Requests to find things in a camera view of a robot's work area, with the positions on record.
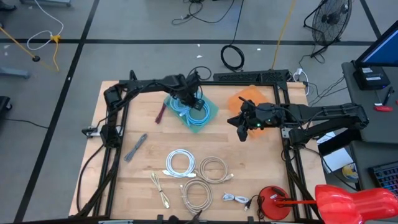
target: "wooden tabletop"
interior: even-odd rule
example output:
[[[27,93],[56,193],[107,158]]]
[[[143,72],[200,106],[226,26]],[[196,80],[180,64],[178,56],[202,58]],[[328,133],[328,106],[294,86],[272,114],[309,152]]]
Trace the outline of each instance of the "wooden tabletop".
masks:
[[[103,82],[96,105],[93,124],[105,117],[106,105],[103,92],[117,82]],[[181,220],[190,220],[192,215],[186,209],[182,199],[180,185],[187,178],[174,178],[163,175],[167,155],[175,149],[190,151],[199,165],[200,161],[208,156],[217,156],[224,160],[229,173],[234,178],[223,183],[213,184],[213,202],[205,210],[201,218],[204,220],[236,220],[246,221],[248,216],[257,220],[257,205],[254,202],[251,209],[244,211],[244,205],[238,202],[224,202],[224,193],[235,196],[252,197],[268,185],[277,185],[289,192],[285,163],[280,158],[282,150],[279,128],[267,129],[267,132],[256,139],[240,142],[236,128],[226,122],[231,117],[227,107],[230,96],[243,90],[246,86],[203,86],[203,92],[214,104],[219,107],[218,114],[198,134],[191,131],[168,109],[160,124],[155,118],[159,113],[166,93],[140,94],[130,102],[127,125],[122,148],[122,158],[119,164],[118,178],[114,192],[114,201],[111,211],[112,219],[155,220],[158,214],[165,219],[176,215]],[[307,104],[304,88],[301,83],[288,83],[291,103]],[[259,86],[258,89],[275,103],[272,87]],[[138,139],[148,134],[146,142],[137,150],[132,161],[127,163],[123,157],[134,147]],[[102,144],[100,138],[87,141],[82,165]],[[318,150],[316,142],[310,141],[307,147]],[[88,164],[82,178],[81,207],[92,196],[98,186],[104,149]],[[314,195],[317,184],[325,184],[321,160],[318,155],[301,151],[302,164],[308,191]],[[178,172],[187,168],[188,159],[182,155],[173,158],[172,166]],[[211,178],[220,177],[223,173],[219,164],[209,164],[206,167]],[[160,195],[150,179],[151,172],[158,174],[161,186],[170,199],[170,208],[162,205]],[[108,191],[103,194],[101,213],[104,213]],[[188,197],[191,203],[199,204],[205,199],[205,190],[201,187],[192,187]],[[76,193],[73,198],[70,214],[76,214]],[[293,212],[285,221],[293,221]]]

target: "beige cable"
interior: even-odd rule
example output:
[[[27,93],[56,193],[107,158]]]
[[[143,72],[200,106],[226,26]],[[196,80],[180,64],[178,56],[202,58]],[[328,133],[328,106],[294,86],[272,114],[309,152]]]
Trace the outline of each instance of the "beige cable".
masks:
[[[201,205],[192,205],[188,200],[188,191],[189,188],[193,185],[201,185],[206,190],[207,197],[205,202],[203,202]],[[182,200],[187,209],[192,213],[192,215],[196,215],[198,212],[200,212],[200,210],[206,210],[213,201],[213,191],[211,190],[210,185],[201,179],[191,179],[185,184],[185,186],[180,185],[180,188],[182,193]]]
[[[224,167],[224,174],[223,174],[222,178],[212,179],[206,175],[205,168],[209,162],[217,162]],[[234,176],[233,174],[228,175],[228,166],[226,165],[226,163],[219,157],[215,157],[215,156],[209,156],[209,157],[204,158],[199,164],[199,169],[197,169],[197,173],[200,178],[202,178],[204,181],[211,183],[211,184],[221,184],[227,180],[232,179],[232,177]]]
[[[169,198],[166,196],[166,194],[164,194],[162,187],[160,186],[160,181],[159,181],[159,177],[157,176],[157,174],[155,174],[154,172],[152,172],[152,174],[150,175],[150,179],[153,181],[153,183],[155,184],[157,190],[160,193],[160,197],[162,198],[162,202],[165,208],[170,208],[170,200]]]

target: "electric fan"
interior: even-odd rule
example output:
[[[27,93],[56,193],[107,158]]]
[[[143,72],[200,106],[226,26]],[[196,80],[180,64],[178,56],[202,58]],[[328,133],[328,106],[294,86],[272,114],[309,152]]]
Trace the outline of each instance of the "electric fan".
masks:
[[[340,41],[340,36],[346,29],[351,17],[352,0],[322,0],[319,6],[304,20],[304,27],[312,30],[315,44],[323,46],[311,54],[314,57],[322,53],[333,43]],[[313,16],[312,27],[306,21]]]

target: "monitor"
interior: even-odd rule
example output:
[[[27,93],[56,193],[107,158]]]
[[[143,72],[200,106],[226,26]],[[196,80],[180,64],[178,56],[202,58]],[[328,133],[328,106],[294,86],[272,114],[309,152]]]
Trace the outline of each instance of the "monitor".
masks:
[[[360,67],[398,67],[398,21],[357,59],[356,64]]]

